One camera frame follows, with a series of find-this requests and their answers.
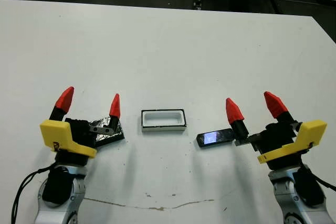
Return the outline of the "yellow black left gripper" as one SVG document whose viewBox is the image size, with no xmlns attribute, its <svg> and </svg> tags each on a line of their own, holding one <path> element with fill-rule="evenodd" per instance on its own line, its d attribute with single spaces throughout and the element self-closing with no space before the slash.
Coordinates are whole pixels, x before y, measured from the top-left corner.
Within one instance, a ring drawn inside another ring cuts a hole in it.
<svg viewBox="0 0 336 224">
<path fill-rule="evenodd" d="M 46 146 L 56 153 L 56 163 L 85 166 L 88 159 L 95 158 L 97 148 L 116 141 L 116 131 L 121 111 L 120 96 L 115 94 L 108 118 L 88 122 L 64 116 L 68 113 L 74 87 L 68 87 L 56 101 L 49 120 L 41 125 Z"/>
</svg>

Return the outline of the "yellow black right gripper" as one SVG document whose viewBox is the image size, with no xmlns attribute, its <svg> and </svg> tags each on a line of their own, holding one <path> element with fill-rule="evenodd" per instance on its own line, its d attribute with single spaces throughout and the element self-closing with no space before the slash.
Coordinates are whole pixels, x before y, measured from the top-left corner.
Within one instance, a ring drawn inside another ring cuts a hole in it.
<svg viewBox="0 0 336 224">
<path fill-rule="evenodd" d="M 259 163 L 266 163 L 271 170 L 298 166 L 301 155 L 319 145 L 327 123 L 322 120 L 294 123 L 280 97 L 269 91 L 264 92 L 264 97 L 268 110 L 278 122 L 268 124 L 265 130 L 250 136 L 238 105 L 231 98 L 226 99 L 228 122 L 236 135 L 235 145 L 252 145 L 260 153 Z"/>
</svg>

